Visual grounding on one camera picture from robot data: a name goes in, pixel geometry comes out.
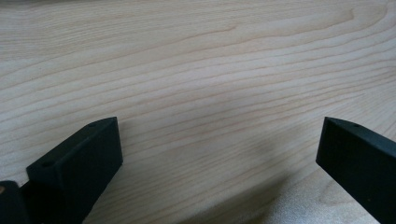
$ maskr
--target wooden surface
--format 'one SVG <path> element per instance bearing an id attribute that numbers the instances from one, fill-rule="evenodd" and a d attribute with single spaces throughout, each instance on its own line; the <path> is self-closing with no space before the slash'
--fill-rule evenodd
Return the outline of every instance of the wooden surface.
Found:
<path id="1" fill-rule="evenodd" d="M 316 164 L 325 116 L 396 140 L 396 2 L 0 2 L 0 179 L 117 116 L 86 223 L 375 223 Z"/>

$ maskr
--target light wooden tabletop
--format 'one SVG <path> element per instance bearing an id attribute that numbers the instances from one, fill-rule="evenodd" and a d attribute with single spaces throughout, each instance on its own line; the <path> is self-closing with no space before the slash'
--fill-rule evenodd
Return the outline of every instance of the light wooden tabletop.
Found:
<path id="1" fill-rule="evenodd" d="M 117 116 L 86 223 L 375 223 L 315 164 L 325 116 L 396 140 L 396 2 L 0 2 L 0 179 Z"/>

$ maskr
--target wood grain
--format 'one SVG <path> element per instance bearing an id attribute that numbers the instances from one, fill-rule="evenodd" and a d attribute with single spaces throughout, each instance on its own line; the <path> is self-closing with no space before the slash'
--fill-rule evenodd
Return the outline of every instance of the wood grain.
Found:
<path id="1" fill-rule="evenodd" d="M 117 116 L 86 223 L 375 223 L 315 165 L 325 116 L 396 140 L 396 2 L 0 2 L 0 179 Z"/>

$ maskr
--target black object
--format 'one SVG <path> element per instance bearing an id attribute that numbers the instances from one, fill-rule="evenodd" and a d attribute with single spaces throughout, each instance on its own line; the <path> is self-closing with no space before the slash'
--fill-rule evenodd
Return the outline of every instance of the black object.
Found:
<path id="1" fill-rule="evenodd" d="M 0 182 L 0 223 L 81 223 L 121 165 L 117 118 L 90 123 L 29 165 L 20 189 Z"/>
<path id="2" fill-rule="evenodd" d="M 317 163 L 381 223 L 396 223 L 396 143 L 359 124 L 325 118 Z"/>

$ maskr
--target black clamp jaw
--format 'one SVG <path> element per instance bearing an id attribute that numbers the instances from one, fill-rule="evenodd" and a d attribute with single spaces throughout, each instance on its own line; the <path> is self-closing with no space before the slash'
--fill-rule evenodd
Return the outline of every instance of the black clamp jaw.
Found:
<path id="1" fill-rule="evenodd" d="M 317 164 L 380 223 L 396 223 L 396 143 L 359 124 L 326 118 Z"/>
<path id="2" fill-rule="evenodd" d="M 29 165 L 21 188 L 0 182 L 0 223 L 81 223 L 121 165 L 117 118 L 90 123 Z"/>

